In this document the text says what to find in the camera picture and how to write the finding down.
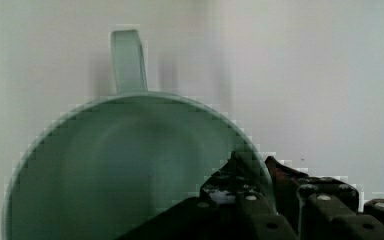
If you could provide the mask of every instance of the white wall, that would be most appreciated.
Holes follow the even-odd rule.
[[[218,104],[261,151],[384,192],[384,1],[0,0],[0,214],[43,128],[115,93],[117,24],[140,25],[150,90]]]

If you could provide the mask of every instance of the mug handle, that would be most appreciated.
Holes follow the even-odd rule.
[[[137,30],[111,33],[117,93],[147,91],[142,44]]]

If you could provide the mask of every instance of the screw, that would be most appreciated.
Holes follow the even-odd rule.
[[[339,189],[348,190],[348,189],[350,189],[350,186],[348,184],[341,184],[341,185],[339,185]]]
[[[298,179],[298,182],[309,183],[310,180],[308,180],[308,178],[300,178],[300,179]]]
[[[333,180],[333,178],[331,178],[331,177],[321,177],[320,178],[320,181],[325,181],[325,182],[327,182],[327,181],[332,181]]]
[[[198,204],[196,204],[196,206],[199,208],[207,208],[210,206],[210,204],[208,204],[206,202],[199,202]]]
[[[330,198],[328,195],[319,195],[317,197],[318,200],[322,200],[322,201],[329,201],[331,200],[332,198]]]
[[[301,189],[308,190],[308,189],[313,189],[313,190],[318,190],[319,187],[313,184],[303,184],[300,186]]]
[[[375,204],[375,207],[382,207],[382,208],[384,208],[384,203],[382,203],[382,202],[377,202],[377,203]]]
[[[257,197],[254,195],[249,195],[249,196],[246,196],[245,199],[248,201],[255,201],[257,200]]]

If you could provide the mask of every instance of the green mug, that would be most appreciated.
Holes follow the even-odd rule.
[[[116,96],[62,117],[16,169],[3,237],[114,239],[200,186],[236,151],[275,207],[264,159],[226,117],[196,101],[147,91],[137,31],[111,35]]]

